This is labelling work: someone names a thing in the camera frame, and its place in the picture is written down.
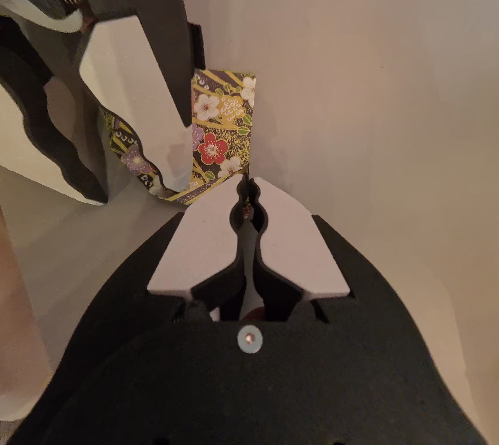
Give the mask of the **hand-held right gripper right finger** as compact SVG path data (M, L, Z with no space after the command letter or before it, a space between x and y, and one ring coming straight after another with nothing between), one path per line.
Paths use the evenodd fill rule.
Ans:
M350 287L308 209L261 177L250 180L257 230L253 282L263 301L347 297Z

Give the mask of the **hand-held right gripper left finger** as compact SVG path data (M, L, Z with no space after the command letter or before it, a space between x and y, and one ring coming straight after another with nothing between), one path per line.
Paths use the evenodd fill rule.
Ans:
M203 283L235 262L238 236L230 216L245 181L234 174L189 205L147 285L149 293L194 300Z

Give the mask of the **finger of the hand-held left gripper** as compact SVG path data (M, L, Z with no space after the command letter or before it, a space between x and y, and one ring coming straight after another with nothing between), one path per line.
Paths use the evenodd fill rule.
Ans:
M98 109L67 38L1 17L1 166L83 203L108 202Z
M164 186L186 189L193 164L190 93L185 125L139 18L96 23L79 73L99 104L136 134L144 159L156 167Z

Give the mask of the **floral patterned origami paper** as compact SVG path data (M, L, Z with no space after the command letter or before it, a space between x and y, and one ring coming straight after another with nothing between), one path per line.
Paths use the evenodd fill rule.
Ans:
M154 197L191 205L235 174L246 175L257 75L196 69L192 79L193 170L181 192L166 189L157 167L140 151L136 132L116 114L104 112L111 150Z

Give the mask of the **person's beige trousers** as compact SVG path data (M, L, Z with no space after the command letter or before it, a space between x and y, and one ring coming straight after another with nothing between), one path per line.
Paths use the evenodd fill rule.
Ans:
M53 371L1 214L1 421L32 410Z

